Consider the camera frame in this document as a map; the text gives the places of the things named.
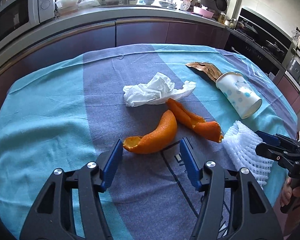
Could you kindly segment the person right hand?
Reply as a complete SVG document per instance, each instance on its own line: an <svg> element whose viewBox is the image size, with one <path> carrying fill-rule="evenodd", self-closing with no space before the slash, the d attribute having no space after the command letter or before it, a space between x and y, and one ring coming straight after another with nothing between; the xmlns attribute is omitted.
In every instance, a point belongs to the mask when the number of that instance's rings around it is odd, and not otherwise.
<svg viewBox="0 0 300 240"><path fill-rule="evenodd" d="M280 196L280 206L288 205L292 197L298 198L298 204L300 204L300 186L292 189L292 178L287 177Z"/></svg>

